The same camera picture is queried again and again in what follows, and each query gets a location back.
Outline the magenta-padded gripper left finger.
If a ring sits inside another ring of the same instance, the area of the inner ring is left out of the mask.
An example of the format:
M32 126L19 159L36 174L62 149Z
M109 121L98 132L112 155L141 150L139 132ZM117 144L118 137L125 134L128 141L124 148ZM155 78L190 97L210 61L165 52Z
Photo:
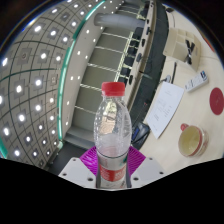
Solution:
M97 173L97 151L96 147L92 147L80 158L72 157L59 173L59 177L84 188L95 188Z

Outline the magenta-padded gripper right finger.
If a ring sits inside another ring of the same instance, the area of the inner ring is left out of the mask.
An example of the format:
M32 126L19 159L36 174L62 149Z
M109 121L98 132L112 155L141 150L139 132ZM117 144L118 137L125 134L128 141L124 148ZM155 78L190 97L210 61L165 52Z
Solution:
M127 187L140 188L164 176L164 170L152 157L144 156L134 147L127 156Z

